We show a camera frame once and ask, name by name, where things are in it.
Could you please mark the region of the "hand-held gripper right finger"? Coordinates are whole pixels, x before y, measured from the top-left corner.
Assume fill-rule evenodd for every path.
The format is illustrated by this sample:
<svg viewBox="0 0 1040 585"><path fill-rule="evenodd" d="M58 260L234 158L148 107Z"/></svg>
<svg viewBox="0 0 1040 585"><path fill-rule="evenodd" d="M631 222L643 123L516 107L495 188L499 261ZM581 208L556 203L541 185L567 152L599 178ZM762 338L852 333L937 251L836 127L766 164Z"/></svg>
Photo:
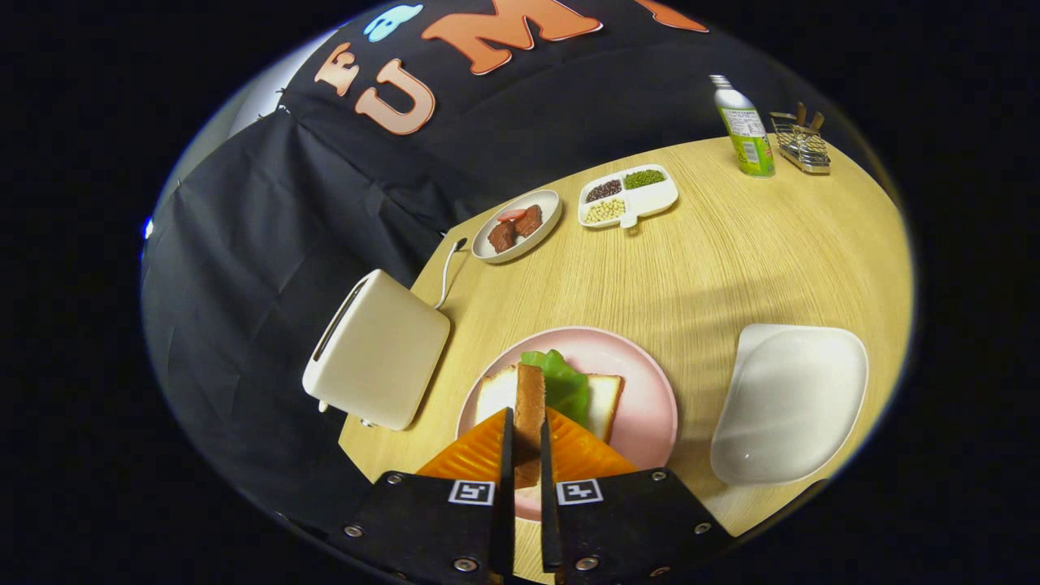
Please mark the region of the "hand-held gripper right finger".
<svg viewBox="0 0 1040 585"><path fill-rule="evenodd" d="M736 539L665 467L639 470L554 409L541 429L542 559L557 584L683 584Z"/></svg>

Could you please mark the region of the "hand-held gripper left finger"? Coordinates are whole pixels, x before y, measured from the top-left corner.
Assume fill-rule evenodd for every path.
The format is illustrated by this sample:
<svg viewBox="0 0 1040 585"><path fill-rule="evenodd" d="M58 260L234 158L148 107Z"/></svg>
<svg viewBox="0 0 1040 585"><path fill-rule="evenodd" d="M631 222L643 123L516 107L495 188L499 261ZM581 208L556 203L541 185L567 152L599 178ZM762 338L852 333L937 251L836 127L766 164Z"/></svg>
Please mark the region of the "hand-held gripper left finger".
<svg viewBox="0 0 1040 585"><path fill-rule="evenodd" d="M388 584L501 584L515 537L514 412L468 432L487 450L490 475L386 470L324 544Z"/></svg>

